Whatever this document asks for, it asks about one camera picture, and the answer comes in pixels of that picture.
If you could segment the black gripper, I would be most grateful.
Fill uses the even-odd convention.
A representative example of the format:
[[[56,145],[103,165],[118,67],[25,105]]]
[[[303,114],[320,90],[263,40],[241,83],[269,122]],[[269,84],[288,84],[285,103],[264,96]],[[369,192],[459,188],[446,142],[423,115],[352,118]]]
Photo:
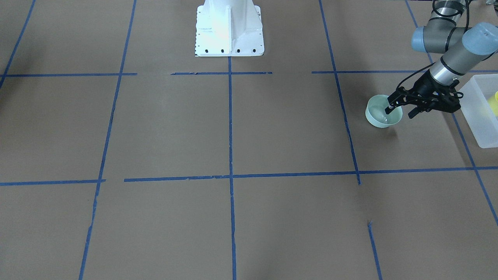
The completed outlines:
[[[456,90],[458,84],[458,79],[451,79],[449,85],[443,85],[426,71],[411,89],[397,87],[395,92],[387,97],[388,105],[384,111],[390,114],[398,107],[414,105],[415,107],[408,113],[410,119],[419,113],[429,113],[431,110],[455,113],[461,109],[460,99],[463,98],[463,93]]]

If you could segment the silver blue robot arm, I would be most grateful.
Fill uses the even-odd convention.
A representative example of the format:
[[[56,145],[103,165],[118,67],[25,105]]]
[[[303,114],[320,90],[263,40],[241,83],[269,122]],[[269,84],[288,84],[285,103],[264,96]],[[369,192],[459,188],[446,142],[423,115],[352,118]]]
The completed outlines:
[[[461,108],[461,92],[456,90],[459,80],[480,62],[497,52],[497,26],[481,22],[473,27],[458,27],[463,14],[470,21],[469,0],[434,0],[431,17],[425,26],[416,28],[412,35],[413,50],[441,54],[434,63],[419,70],[421,76],[413,87],[398,84],[387,98],[385,113],[413,105],[409,118],[419,113],[438,110],[455,113]]]

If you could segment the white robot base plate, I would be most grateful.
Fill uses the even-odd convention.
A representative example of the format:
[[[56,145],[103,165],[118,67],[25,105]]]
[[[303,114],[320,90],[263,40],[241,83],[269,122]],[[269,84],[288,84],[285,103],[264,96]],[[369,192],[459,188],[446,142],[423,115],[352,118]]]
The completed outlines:
[[[252,0],[205,0],[196,10],[195,56],[263,56],[261,9]]]

